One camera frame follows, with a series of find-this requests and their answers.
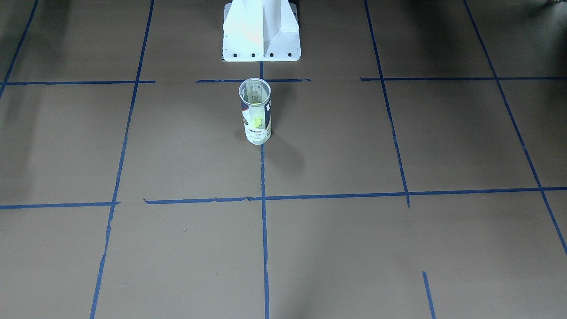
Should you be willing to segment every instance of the concrete floor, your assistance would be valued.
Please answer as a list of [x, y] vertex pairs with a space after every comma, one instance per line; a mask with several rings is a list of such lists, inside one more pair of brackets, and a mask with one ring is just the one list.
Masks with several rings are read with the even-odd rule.
[[226, 2], [0, 0], [0, 318], [567, 316], [567, 3]]

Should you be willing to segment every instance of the gray floor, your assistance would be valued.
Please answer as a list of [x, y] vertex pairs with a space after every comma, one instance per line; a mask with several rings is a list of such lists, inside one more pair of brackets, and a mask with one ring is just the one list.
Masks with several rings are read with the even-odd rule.
[[0, 0], [0, 318], [566, 317], [567, 3], [226, 2]]

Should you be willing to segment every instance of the cylindrical container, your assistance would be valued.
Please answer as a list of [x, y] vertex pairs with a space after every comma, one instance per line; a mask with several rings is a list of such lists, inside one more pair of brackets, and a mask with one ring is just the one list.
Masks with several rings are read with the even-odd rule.
[[272, 89], [263, 79], [250, 78], [242, 82], [238, 93], [246, 138], [252, 144], [261, 145], [272, 135], [270, 121]]

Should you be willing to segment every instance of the white metal bracket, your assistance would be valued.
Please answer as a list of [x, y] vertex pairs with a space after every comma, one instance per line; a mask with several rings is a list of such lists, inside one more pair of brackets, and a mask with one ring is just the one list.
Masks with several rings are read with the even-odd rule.
[[232, 0], [225, 5], [222, 56], [228, 62], [297, 61], [297, 7], [287, 0]]

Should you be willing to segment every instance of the floor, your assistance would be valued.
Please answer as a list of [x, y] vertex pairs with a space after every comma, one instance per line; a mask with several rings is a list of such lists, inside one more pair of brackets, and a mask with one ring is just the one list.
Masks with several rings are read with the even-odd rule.
[[567, 3], [226, 2], [0, 1], [1, 318], [565, 318]]

